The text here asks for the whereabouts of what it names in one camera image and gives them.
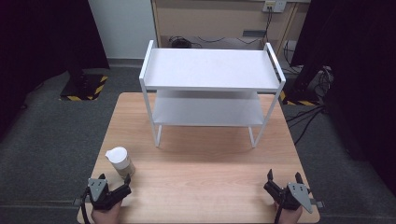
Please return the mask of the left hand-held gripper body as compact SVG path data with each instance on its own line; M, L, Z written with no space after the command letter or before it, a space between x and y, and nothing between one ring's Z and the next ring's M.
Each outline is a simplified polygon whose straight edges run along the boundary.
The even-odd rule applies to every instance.
M130 186L124 183L117 189L110 190L106 179L88 180L86 195L90 197L90 202L95 210L110 210L116 203L123 201L132 193Z

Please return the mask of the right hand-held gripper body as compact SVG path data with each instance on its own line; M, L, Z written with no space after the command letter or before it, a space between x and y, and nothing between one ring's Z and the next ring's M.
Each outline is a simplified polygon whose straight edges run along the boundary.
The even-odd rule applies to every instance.
M305 184L289 182L287 186L282 189L274 181L268 180L263 188L283 209L297 210L302 206L309 214L313 213L309 198L310 191Z

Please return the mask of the white two-tier shelf rack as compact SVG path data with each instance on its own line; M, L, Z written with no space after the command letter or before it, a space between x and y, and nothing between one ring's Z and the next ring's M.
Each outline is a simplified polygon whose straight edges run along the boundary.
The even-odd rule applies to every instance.
M158 49L150 41L139 82L156 146L164 125L246 127L257 146L286 78L269 43L262 50Z

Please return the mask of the person's right hand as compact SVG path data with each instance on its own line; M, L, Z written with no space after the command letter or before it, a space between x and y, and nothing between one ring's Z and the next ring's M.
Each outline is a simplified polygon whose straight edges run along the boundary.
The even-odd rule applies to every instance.
M277 202L274 202L274 206L276 209L275 224L297 224L303 213L301 206L296 210L280 209Z

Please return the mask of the person's left hand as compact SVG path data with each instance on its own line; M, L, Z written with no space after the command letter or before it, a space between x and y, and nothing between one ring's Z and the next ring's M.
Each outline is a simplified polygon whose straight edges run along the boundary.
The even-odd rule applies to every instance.
M91 212L95 224L120 224L121 202L116 203L110 210L95 210Z

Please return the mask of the yellow black striped floor tape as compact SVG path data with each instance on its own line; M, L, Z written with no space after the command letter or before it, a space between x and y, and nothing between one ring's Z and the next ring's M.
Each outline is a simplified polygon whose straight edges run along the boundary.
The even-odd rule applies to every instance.
M308 105L308 106L319 105L318 101L290 100L287 98L287 94L284 91L280 93L280 100L283 105Z

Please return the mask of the black stand base striped tape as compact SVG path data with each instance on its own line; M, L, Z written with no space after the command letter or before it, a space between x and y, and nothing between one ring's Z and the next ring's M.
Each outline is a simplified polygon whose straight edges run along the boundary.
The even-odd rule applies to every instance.
M71 75L60 98L66 101L92 101L99 97L107 76L98 74Z

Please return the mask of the black curtain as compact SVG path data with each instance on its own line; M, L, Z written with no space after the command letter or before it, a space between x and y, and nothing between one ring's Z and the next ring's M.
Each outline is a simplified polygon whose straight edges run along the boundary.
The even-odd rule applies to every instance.
M59 48L82 69L108 67L89 0L0 0L0 138L27 94L67 70Z
M396 196L396 0L310 0L292 63L297 92L332 69L325 104L348 152Z

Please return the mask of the grey wall box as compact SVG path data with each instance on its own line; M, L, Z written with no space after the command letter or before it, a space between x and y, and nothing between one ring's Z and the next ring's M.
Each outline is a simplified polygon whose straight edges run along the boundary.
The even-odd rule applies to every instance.
M266 30L244 30L242 36L263 38L266 36L266 33Z

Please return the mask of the white wall socket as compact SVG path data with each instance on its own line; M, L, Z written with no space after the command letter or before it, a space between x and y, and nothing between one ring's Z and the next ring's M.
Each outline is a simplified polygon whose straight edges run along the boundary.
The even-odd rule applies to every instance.
M282 13L287 2L281 0L265 0L263 4L263 12Z

